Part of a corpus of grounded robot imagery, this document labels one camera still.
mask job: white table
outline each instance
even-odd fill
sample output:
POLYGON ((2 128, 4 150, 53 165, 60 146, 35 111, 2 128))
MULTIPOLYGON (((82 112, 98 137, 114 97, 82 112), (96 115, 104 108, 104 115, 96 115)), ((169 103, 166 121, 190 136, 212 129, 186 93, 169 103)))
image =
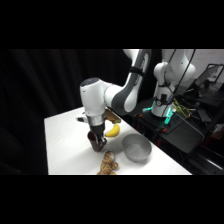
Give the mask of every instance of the white table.
MULTIPOLYGON (((76 121, 84 112, 79 108, 61 115, 45 119, 45 134, 49 175, 96 175, 106 150, 115 152, 119 164, 117 175, 191 175, 182 166, 152 144, 152 153, 147 161, 135 163, 126 158, 121 142, 129 134, 139 134, 126 122, 120 125, 120 135, 108 138, 108 143, 101 153, 93 151, 87 134, 88 124, 76 121)), ((106 130, 113 124, 106 121, 106 130)))

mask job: yellow banana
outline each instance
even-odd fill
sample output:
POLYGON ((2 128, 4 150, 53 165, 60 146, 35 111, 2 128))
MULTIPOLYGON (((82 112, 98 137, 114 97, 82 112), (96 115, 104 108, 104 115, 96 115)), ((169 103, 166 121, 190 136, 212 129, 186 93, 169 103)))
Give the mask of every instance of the yellow banana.
POLYGON ((118 136, 120 133, 120 126, 118 124, 115 124, 113 129, 108 132, 105 136, 106 137, 116 137, 118 136))

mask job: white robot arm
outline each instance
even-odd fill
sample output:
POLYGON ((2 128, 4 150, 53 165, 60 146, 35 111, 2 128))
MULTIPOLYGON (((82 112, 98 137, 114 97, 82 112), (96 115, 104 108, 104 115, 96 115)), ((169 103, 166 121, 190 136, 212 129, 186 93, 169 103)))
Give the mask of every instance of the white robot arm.
POLYGON ((194 65, 189 63, 186 49, 163 49, 162 63, 155 67, 154 75, 158 80, 155 95, 156 103, 152 113, 157 117, 166 117, 172 104, 175 85, 193 78, 196 72, 194 65))
POLYGON ((99 78, 87 79, 81 83, 81 99, 90 129, 102 148, 106 144, 105 107, 119 115, 134 110, 140 87, 151 60, 150 49, 124 49, 132 60, 132 67, 124 87, 106 83, 99 78))

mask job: metal bowl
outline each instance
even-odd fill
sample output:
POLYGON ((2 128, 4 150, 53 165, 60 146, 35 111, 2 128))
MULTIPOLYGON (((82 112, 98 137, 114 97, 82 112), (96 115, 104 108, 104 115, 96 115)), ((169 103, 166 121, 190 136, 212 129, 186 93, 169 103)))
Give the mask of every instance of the metal bowl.
POLYGON ((125 155, 134 162, 146 160, 152 152, 152 146, 148 139, 142 135, 132 134, 122 141, 125 155))

